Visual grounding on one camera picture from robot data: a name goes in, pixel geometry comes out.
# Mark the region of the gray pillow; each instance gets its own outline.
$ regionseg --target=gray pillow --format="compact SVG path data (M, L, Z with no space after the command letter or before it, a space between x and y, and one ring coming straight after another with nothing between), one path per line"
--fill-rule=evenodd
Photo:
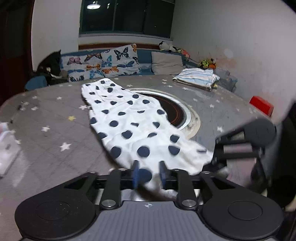
M154 74L180 74L184 69L180 55L151 52Z

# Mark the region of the yellow star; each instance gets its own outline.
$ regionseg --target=yellow star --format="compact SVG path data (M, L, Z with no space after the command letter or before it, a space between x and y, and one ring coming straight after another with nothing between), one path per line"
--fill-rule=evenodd
M69 121L73 121L73 120L75 120L75 119L76 119L76 118L75 118L74 116L69 116L69 117L68 117L68 120L69 120Z

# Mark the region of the polka dot cloth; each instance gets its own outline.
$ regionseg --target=polka dot cloth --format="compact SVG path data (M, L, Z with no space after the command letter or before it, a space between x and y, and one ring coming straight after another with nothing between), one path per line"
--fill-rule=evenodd
M110 156L124 168L139 160L140 168L152 173L147 189L161 192L159 161L164 160L169 169L184 169L193 175L212 159L212 152L186 140L168 122L153 97L126 90L108 78L83 84L81 92L92 108L90 124Z

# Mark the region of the stuffed toy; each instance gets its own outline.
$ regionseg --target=stuffed toy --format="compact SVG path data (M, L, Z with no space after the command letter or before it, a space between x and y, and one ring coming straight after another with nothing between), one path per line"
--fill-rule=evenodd
M168 51L169 53L171 53L171 52L176 53L177 52L176 47L174 47L172 44L167 44L165 41L161 41L161 43L159 43L159 49L161 51L163 51L163 50Z

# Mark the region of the ceiling light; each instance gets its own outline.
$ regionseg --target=ceiling light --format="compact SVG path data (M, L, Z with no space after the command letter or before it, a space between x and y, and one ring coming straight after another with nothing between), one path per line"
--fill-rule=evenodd
M98 4L98 1L94 1L93 2L93 4L89 4L89 5L87 5L87 9L98 9L98 8L100 8L100 4Z

